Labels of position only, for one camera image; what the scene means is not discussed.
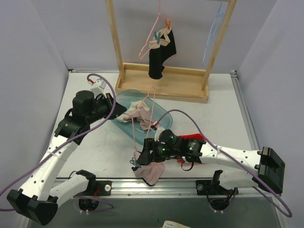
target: paper label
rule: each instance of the paper label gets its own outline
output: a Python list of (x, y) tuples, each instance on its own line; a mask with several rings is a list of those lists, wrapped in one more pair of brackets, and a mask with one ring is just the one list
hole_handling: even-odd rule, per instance
[(165, 221), (163, 223), (162, 228), (190, 228), (190, 227), (184, 226), (184, 225), (179, 224), (177, 222)]

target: pink cloth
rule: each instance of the pink cloth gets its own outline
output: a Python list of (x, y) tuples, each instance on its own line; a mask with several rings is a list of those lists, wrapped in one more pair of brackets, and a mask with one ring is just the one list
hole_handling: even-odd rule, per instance
[[(138, 159), (139, 153), (136, 152), (135, 157)], [(142, 178), (148, 185), (155, 185), (158, 179), (162, 176), (165, 166), (163, 162), (151, 162), (149, 165), (142, 165), (141, 168), (132, 168), (137, 178)]]
[(137, 121), (140, 122), (140, 126), (144, 131), (148, 130), (150, 128), (151, 112), (145, 102), (143, 102), (143, 101), (133, 102), (130, 105), (130, 108), (124, 114), (117, 117), (116, 120), (123, 122), (123, 123), (127, 123), (127, 122), (131, 121), (131, 119), (132, 119), (130, 117), (130, 115), (132, 115), (134, 118), (137, 119)]

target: wooden base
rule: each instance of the wooden base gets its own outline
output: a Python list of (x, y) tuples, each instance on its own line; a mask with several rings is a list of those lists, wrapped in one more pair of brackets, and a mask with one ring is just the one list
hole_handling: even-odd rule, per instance
[(115, 91), (120, 93), (127, 89), (136, 89), (147, 94), (153, 86), (155, 97), (166, 100), (207, 103), (209, 97), (208, 85), (202, 91), (202, 81), (205, 70), (165, 67), (162, 78), (151, 79), (148, 75), (149, 65), (124, 63), (124, 82), (121, 74), (117, 79)]

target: black sock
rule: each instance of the black sock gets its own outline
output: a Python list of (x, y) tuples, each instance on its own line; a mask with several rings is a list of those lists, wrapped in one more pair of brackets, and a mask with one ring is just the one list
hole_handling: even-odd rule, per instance
[(149, 76), (153, 79), (162, 78), (162, 53), (161, 48), (151, 49), (149, 52)]
[(168, 37), (170, 39), (170, 43), (167, 46), (161, 46), (162, 63), (164, 63), (164, 61), (176, 54), (175, 40), (172, 29), (168, 33)]
[(167, 46), (160, 46), (156, 49), (151, 49), (149, 52), (149, 76), (153, 79), (161, 79), (164, 66), (162, 64), (168, 58), (176, 54), (175, 40), (172, 30), (169, 32), (168, 37), (170, 43)]

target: white connector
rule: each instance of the white connector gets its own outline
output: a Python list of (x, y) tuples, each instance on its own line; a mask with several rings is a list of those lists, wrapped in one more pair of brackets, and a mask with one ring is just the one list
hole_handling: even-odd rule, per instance
[(92, 86), (94, 83), (92, 81), (87, 81), (87, 83)]
[(91, 84), (91, 82), (88, 81), (90, 85), (92, 85), (92, 88), (90, 90), (94, 93), (94, 96), (97, 96), (98, 94), (103, 94), (104, 89), (106, 86), (106, 82), (102, 79), (98, 79), (94, 82), (94, 84)]
[(153, 125), (156, 127), (155, 135), (154, 135), (154, 140), (157, 142), (159, 141), (159, 137), (161, 133), (165, 130), (157, 121), (153, 123)]

